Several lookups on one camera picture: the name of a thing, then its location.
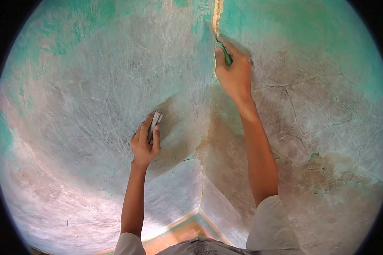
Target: white sleeve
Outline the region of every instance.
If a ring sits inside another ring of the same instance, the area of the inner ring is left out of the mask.
[[[146,255],[142,241],[132,233],[122,233],[117,241],[114,255]]]
[[[246,245],[249,251],[290,249],[303,253],[278,195],[258,205]]]

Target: person's right hand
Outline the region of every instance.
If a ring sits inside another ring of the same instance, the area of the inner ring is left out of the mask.
[[[224,52],[221,48],[215,48],[216,74],[220,84],[233,99],[237,108],[240,109],[246,102],[251,102],[251,64],[246,55],[242,54],[234,45],[224,40],[219,40],[233,59],[231,66],[224,61]]]

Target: green handle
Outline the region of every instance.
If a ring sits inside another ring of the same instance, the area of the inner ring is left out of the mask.
[[[233,60],[231,60],[230,55],[227,53],[227,50],[225,49],[224,45],[220,42],[216,42],[216,48],[221,48],[224,52],[224,61],[225,64],[229,67],[233,63]]]

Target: putty knife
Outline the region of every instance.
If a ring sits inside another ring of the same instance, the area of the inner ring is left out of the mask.
[[[216,48],[221,48],[224,52],[224,61],[225,61],[225,64],[229,67],[231,66],[231,64],[233,63],[233,60],[230,58],[230,55],[227,53],[227,50],[225,49],[224,45],[222,43],[219,42],[219,40],[217,39],[217,35],[212,27],[212,25],[210,25],[209,23],[206,23],[207,26],[209,27],[210,29],[210,32],[212,33],[212,35],[214,36],[214,39],[216,40],[216,44],[215,44],[215,47]]]

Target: sanding block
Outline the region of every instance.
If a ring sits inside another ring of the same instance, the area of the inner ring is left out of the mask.
[[[160,123],[162,118],[163,118],[163,114],[159,112],[158,110],[155,111],[155,115],[153,115],[153,120],[152,120],[152,123],[150,124],[149,130],[147,133],[147,142],[149,144],[153,144],[153,129],[155,128],[157,124]]]

